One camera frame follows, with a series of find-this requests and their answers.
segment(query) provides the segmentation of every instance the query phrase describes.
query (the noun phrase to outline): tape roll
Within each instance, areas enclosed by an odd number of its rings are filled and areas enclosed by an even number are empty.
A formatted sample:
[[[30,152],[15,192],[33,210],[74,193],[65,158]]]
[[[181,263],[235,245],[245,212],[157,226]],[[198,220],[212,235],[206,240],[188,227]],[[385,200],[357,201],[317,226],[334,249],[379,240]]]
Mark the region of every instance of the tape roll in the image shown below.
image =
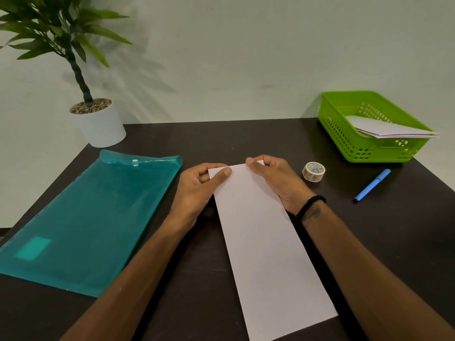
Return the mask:
[[[320,163],[310,161],[305,165],[302,174],[304,175],[304,178],[310,182],[319,182],[325,174],[325,167]]]

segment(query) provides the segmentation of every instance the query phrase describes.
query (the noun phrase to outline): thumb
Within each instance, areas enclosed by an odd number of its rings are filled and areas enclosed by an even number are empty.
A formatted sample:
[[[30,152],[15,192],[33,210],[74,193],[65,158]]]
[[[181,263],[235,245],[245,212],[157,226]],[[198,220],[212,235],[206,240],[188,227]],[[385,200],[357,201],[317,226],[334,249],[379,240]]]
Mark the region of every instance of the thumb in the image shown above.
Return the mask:
[[[225,167],[224,169],[217,172],[208,182],[204,183],[210,187],[210,190],[213,192],[224,183],[228,177],[232,174],[232,169],[230,167]]]
[[[259,164],[256,160],[249,157],[247,158],[247,160],[245,160],[245,163],[247,164],[251,171],[262,177],[264,177],[267,171],[270,169],[270,167]]]

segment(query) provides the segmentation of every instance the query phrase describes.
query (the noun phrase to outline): pebble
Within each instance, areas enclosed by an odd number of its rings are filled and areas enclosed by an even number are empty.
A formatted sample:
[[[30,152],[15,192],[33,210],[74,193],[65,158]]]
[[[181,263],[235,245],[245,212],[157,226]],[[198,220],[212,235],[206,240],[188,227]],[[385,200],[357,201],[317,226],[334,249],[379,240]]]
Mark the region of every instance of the pebble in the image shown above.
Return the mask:
[[[104,110],[112,104],[112,100],[106,98],[97,98],[93,100],[93,106],[88,107],[85,102],[74,105],[70,112],[72,114],[93,114],[94,112]]]

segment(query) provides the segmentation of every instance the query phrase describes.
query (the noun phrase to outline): teal plastic envelope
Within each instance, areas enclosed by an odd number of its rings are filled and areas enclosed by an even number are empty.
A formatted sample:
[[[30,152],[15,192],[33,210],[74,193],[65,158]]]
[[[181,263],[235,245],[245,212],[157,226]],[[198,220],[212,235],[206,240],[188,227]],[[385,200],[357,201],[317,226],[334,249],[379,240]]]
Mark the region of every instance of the teal plastic envelope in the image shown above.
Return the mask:
[[[122,271],[182,166],[102,150],[0,248],[0,273],[98,297]]]

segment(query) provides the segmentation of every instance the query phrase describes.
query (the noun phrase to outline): green basket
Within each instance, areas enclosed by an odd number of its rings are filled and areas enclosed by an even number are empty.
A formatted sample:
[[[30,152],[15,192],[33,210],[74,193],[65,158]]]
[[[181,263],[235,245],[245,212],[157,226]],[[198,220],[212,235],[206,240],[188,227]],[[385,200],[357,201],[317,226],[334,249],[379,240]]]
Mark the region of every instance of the green basket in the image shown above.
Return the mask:
[[[377,139],[359,133],[345,117],[350,115],[433,131],[376,92],[324,92],[318,119],[351,163],[405,163],[428,139]]]

